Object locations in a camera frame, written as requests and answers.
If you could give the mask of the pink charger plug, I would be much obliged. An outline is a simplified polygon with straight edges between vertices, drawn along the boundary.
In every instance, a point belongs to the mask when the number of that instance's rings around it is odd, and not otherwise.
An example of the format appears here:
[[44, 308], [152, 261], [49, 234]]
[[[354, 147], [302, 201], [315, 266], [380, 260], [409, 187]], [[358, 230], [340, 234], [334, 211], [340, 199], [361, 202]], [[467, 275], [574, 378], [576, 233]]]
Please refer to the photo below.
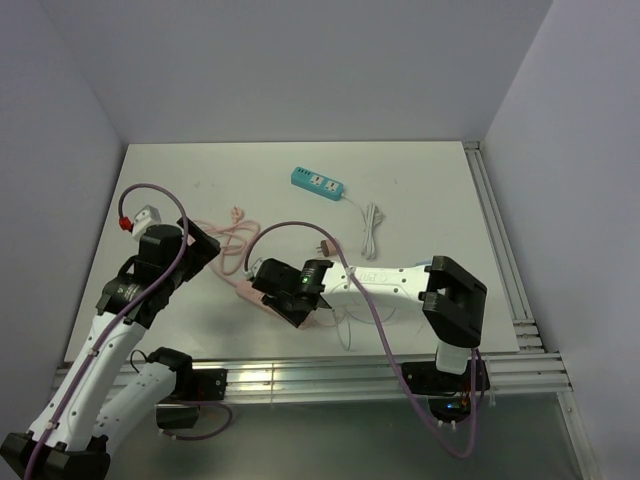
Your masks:
[[337, 254], [337, 248], [332, 241], [321, 240], [319, 245], [316, 247], [316, 252], [318, 255], [322, 255], [323, 257], [332, 257]]

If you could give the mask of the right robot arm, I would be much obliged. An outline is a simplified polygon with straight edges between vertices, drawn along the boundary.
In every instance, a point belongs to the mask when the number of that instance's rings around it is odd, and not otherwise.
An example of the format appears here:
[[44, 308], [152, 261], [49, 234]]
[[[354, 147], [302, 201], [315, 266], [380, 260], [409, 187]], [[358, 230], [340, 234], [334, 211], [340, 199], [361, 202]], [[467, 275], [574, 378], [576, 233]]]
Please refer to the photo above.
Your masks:
[[466, 379], [468, 359], [481, 343], [487, 288], [446, 256], [407, 268], [315, 259], [300, 270], [269, 258], [249, 280], [264, 295], [262, 303], [295, 327], [318, 309], [374, 305], [423, 316], [438, 339], [433, 378], [446, 390]]

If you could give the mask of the pink power strip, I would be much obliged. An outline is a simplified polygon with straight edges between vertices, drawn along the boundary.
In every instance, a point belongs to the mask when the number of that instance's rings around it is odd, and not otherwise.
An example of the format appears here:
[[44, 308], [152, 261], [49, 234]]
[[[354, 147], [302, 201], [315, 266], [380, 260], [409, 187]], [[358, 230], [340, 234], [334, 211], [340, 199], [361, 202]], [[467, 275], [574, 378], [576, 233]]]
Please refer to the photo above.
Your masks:
[[286, 324], [288, 324], [290, 326], [294, 326], [298, 330], [305, 330], [305, 329], [311, 328], [313, 325], [315, 325], [315, 323], [314, 323], [315, 319], [311, 314], [309, 314], [300, 325], [298, 325], [298, 326], [293, 325], [291, 322], [286, 320], [280, 314], [278, 314], [277, 312], [275, 312], [272, 309], [270, 309], [267, 305], [265, 305], [263, 303], [263, 301], [262, 301], [263, 298], [264, 298], [264, 294], [262, 292], [259, 292], [258, 290], [255, 290], [252, 287], [251, 282], [248, 281], [248, 280], [239, 281], [234, 288], [235, 288], [235, 293], [239, 298], [241, 298], [244, 301], [252, 304], [253, 306], [255, 306], [258, 309], [262, 310], [263, 312], [271, 315], [272, 317], [277, 318], [280, 321], [282, 321], [282, 322], [284, 322], [284, 323], [286, 323]]

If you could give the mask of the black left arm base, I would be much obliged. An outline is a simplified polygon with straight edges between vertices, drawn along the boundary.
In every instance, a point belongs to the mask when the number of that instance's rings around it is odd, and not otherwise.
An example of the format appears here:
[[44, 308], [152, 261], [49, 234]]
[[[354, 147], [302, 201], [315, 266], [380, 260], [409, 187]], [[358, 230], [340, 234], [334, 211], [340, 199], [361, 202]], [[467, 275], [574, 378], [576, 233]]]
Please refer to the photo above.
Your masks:
[[[228, 370], [196, 369], [176, 389], [155, 406], [155, 422], [160, 432], [181, 440], [204, 440], [222, 433], [233, 419], [232, 410], [224, 405]], [[211, 421], [216, 429], [197, 433], [201, 420]]]

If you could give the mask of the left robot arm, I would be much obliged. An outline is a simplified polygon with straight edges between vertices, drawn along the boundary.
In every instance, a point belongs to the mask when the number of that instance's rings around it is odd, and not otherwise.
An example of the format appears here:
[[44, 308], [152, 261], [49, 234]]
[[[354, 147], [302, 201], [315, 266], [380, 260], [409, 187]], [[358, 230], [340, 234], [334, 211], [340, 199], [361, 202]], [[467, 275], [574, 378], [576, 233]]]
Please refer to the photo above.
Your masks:
[[116, 396], [121, 367], [170, 296], [221, 251], [190, 220], [149, 227], [138, 252], [108, 282], [89, 335], [61, 386], [24, 433], [10, 433], [1, 456], [22, 479], [103, 479], [130, 431], [159, 402], [191, 401], [189, 355], [159, 348]]

